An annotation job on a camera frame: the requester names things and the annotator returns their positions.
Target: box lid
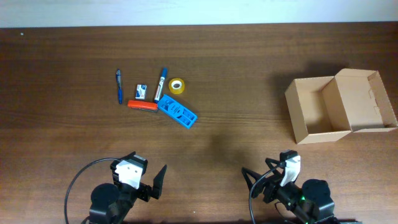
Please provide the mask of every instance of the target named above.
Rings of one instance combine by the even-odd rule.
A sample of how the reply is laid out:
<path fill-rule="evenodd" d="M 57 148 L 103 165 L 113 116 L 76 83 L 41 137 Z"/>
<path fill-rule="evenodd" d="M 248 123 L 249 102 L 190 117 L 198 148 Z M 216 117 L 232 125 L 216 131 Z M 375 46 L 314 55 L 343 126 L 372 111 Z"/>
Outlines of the box lid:
<path fill-rule="evenodd" d="M 378 71 L 346 68 L 335 79 L 353 132 L 391 131 L 398 127 Z"/>

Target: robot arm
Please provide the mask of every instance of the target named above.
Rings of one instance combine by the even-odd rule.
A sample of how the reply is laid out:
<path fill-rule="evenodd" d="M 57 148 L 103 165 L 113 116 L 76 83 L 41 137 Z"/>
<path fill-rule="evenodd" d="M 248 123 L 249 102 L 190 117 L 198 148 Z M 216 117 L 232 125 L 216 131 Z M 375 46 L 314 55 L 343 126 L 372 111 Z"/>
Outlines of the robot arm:
<path fill-rule="evenodd" d="M 267 158 L 266 164 L 270 169 L 280 167 L 284 171 L 280 173 L 274 169 L 272 176 L 261 179 L 252 191 L 252 198 L 256 198 L 262 192 L 265 203 L 280 201 L 302 223 L 340 223 L 333 214 L 335 203 L 330 197 L 326 181 L 311 179 L 307 180 L 302 188 L 295 185 L 300 172 L 300 156 L 296 151 L 282 152 L 279 161 Z M 242 173 L 249 190 L 254 185 L 249 176 L 255 181 L 262 176 L 244 167 Z"/>
<path fill-rule="evenodd" d="M 66 224 L 69 224 L 67 202 L 73 183 L 79 175 L 90 166 L 110 160 L 114 161 L 111 164 L 113 184 L 101 184 L 92 191 L 90 216 L 85 218 L 81 224 L 120 224 L 138 198 L 148 202 L 151 197 L 159 199 L 162 195 L 163 179 L 167 165 L 164 165 L 156 175 L 154 178 L 154 185 L 151 187 L 141 183 L 141 177 L 146 172 L 148 161 L 136 155 L 136 152 L 120 159 L 99 159 L 82 168 L 70 183 L 64 204 Z"/>

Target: pen cap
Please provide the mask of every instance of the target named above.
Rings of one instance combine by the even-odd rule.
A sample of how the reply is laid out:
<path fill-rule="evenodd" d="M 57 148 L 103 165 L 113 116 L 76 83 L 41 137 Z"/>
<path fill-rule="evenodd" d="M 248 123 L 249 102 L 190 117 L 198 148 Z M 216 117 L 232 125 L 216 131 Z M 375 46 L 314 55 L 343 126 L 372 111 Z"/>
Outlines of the pen cap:
<path fill-rule="evenodd" d="M 163 68 L 162 77 L 166 78 L 166 75 L 167 75 L 167 68 Z"/>

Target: blue marker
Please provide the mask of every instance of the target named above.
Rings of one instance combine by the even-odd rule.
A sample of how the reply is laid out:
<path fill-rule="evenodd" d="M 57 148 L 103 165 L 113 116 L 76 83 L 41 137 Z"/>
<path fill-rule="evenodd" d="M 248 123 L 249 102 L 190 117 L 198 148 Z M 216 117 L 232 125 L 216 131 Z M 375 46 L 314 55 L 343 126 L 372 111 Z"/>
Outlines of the blue marker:
<path fill-rule="evenodd" d="M 122 80 L 121 80 L 121 72 L 120 69 L 116 71 L 116 83 L 118 84 L 118 98 L 119 104 L 123 103 L 123 92 L 122 92 Z"/>
<path fill-rule="evenodd" d="M 160 96 L 162 94 L 164 80 L 166 79 L 167 68 L 163 68 L 162 76 L 160 77 L 159 86 L 157 86 L 156 94 L 155 94 L 155 103 L 159 102 Z"/>

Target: adhesive tape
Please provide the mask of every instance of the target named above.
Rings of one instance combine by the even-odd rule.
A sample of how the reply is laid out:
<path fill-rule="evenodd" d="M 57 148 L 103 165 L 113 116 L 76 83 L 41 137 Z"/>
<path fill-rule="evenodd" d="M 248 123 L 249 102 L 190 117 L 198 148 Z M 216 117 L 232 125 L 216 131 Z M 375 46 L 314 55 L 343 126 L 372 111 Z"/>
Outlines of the adhesive tape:
<path fill-rule="evenodd" d="M 185 89 L 185 83 L 181 78 L 173 78 L 169 82 L 169 89 L 173 94 L 180 94 Z"/>

